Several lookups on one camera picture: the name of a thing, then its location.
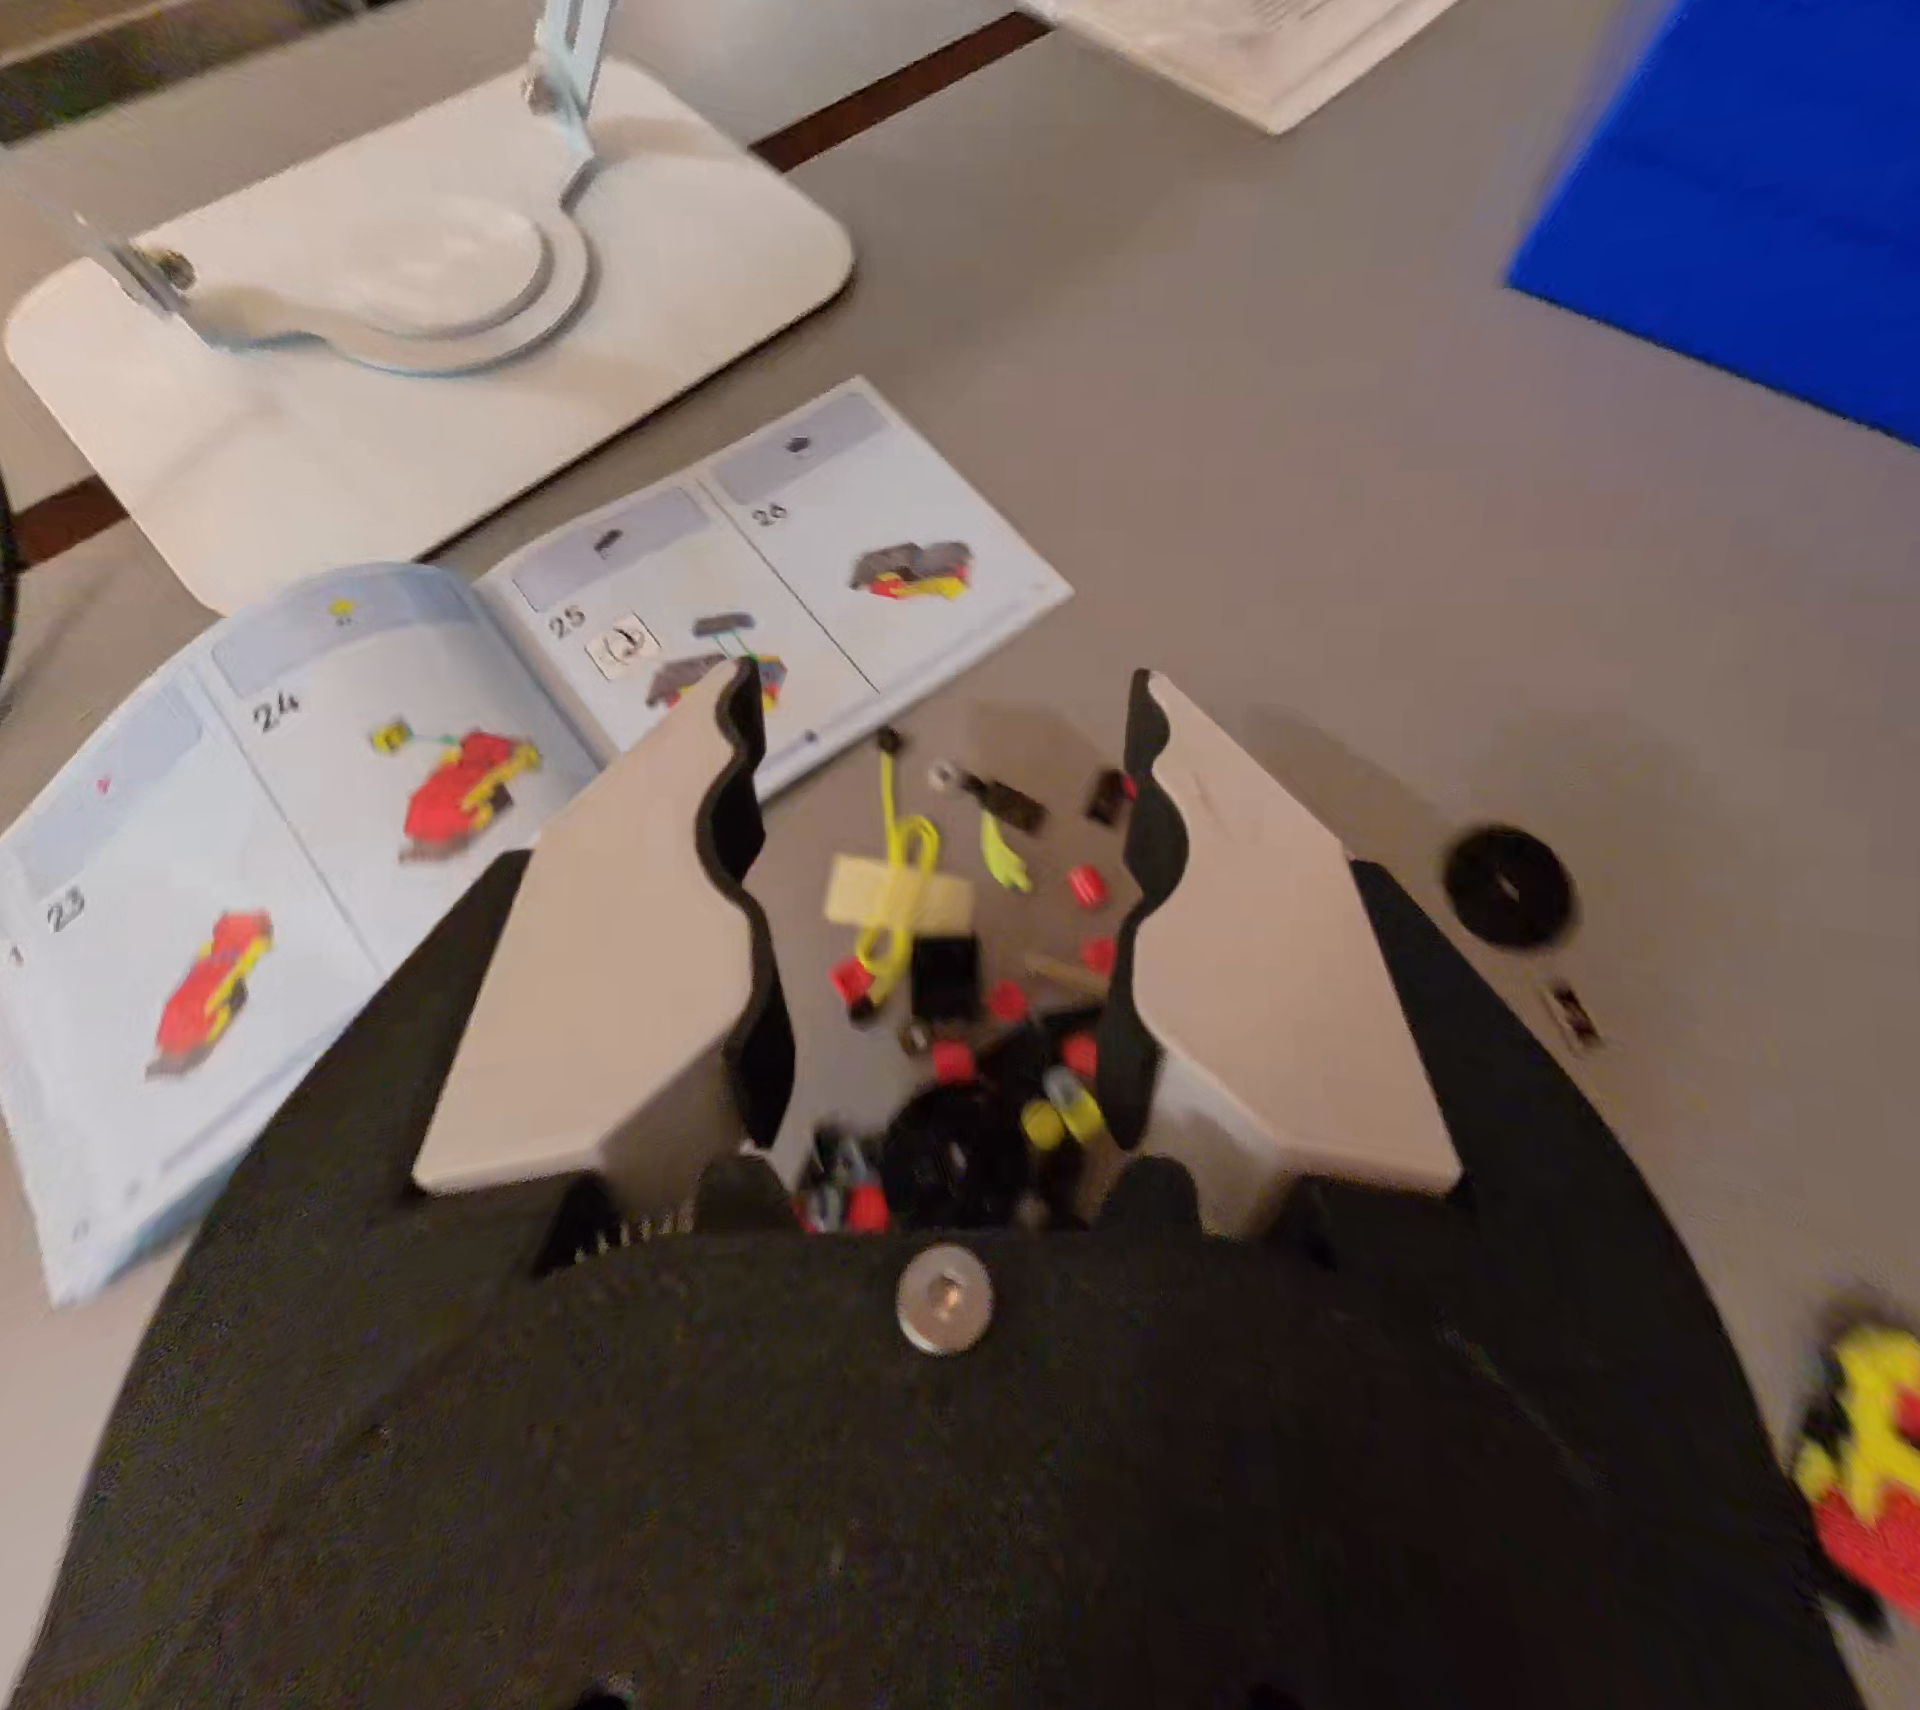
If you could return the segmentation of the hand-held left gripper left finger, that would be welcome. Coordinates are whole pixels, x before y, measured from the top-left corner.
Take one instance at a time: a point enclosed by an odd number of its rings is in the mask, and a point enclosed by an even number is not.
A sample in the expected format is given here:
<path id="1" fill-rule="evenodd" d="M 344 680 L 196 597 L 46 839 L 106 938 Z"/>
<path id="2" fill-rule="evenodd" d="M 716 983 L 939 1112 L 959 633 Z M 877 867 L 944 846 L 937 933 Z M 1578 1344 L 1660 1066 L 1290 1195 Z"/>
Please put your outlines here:
<path id="1" fill-rule="evenodd" d="M 798 1042 L 750 892 L 764 823 L 760 670 L 722 661 L 532 846 L 443 1095 L 418 1188 L 589 1174 L 679 1204 L 771 1153 Z"/>

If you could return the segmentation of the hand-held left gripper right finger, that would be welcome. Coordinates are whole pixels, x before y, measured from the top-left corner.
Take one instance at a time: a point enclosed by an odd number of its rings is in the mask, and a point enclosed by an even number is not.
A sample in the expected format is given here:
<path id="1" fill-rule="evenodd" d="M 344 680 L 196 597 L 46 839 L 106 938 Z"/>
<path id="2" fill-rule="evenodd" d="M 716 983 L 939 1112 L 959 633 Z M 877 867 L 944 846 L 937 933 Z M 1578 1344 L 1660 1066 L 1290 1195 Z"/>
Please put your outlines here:
<path id="1" fill-rule="evenodd" d="M 1205 1234 L 1263 1234 L 1313 1179 L 1446 1198 L 1462 1179 L 1355 862 L 1164 673 L 1126 694 L 1133 785 L 1098 1022 L 1128 1166 L 1190 1179 Z"/>

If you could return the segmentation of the pile of lego pieces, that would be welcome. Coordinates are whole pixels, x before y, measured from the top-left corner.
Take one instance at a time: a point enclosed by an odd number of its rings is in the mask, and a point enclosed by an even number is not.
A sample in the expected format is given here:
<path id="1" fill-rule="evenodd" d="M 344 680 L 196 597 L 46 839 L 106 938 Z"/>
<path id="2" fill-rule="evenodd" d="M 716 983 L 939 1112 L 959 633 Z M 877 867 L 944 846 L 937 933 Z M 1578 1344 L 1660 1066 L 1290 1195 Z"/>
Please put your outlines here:
<path id="1" fill-rule="evenodd" d="M 1076 1192 L 1089 1150 L 1108 1139 L 1093 1092 L 1095 1020 L 1107 1006 L 1117 941 L 1089 945 L 1074 967 L 1027 967 L 1032 979 L 1079 994 L 1064 1011 L 1039 1012 L 1025 979 L 990 983 L 973 886 L 959 886 L 959 906 L 943 906 L 953 883 L 941 873 L 943 835 L 925 813 L 900 810 L 907 740 L 890 725 L 875 740 L 883 858 L 835 862 L 828 920 L 856 928 L 856 945 L 831 983 L 854 1027 L 877 1020 L 905 986 L 902 1055 L 925 1060 L 941 1092 L 960 1096 L 951 1099 L 953 1111 L 935 1095 L 915 1099 L 880 1132 L 823 1124 L 793 1214 L 814 1236 L 947 1222 L 1084 1229 Z M 953 763 L 931 768 L 928 783 L 973 800 L 995 883 L 1032 890 L 1006 835 L 1039 835 L 1045 806 Z"/>

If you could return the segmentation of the yellow black red lego model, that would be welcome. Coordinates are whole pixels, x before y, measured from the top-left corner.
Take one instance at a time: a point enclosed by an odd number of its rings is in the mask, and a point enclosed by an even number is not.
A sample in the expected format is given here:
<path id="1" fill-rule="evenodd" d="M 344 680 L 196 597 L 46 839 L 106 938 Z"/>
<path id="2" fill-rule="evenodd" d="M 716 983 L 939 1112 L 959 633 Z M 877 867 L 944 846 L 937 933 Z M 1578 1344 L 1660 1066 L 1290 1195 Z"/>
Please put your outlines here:
<path id="1" fill-rule="evenodd" d="M 1791 1482 L 1822 1595 L 1874 1636 L 1919 1622 L 1919 1339 L 1857 1319 L 1822 1351 Z"/>

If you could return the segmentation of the black round lego plate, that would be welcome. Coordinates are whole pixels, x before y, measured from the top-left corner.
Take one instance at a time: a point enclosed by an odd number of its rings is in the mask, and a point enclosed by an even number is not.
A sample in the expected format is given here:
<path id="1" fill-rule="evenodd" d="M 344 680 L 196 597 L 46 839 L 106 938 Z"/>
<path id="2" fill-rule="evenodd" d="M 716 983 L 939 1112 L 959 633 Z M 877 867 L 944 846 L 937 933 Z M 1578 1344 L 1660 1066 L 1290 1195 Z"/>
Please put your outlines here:
<path id="1" fill-rule="evenodd" d="M 1563 858 L 1512 824 L 1478 824 L 1455 836 L 1442 888 L 1460 926 L 1512 955 L 1561 948 L 1577 928 L 1578 896 Z"/>

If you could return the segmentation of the lego instruction booklet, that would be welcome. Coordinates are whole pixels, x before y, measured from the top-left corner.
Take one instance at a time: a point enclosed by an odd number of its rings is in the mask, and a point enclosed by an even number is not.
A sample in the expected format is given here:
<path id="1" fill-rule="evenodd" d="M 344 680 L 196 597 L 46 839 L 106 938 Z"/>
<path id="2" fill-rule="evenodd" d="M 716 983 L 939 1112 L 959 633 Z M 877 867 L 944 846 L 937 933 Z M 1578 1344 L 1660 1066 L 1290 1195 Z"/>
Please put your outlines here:
<path id="1" fill-rule="evenodd" d="M 867 380 L 477 578 L 294 582 L 151 677 L 4 830 L 4 1123 L 49 1302 L 181 1236 L 484 869 L 718 668 L 760 800 L 1073 599 Z"/>

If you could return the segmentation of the blue bin with square tag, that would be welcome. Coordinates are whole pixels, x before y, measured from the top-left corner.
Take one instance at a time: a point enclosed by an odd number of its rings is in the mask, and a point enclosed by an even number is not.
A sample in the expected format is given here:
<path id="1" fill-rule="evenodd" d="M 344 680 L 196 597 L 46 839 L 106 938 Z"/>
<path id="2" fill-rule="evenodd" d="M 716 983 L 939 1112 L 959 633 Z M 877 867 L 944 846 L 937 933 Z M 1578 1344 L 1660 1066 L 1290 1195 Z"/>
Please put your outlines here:
<path id="1" fill-rule="evenodd" d="M 1507 283 L 1919 444 L 1919 0 L 1629 0 Z"/>

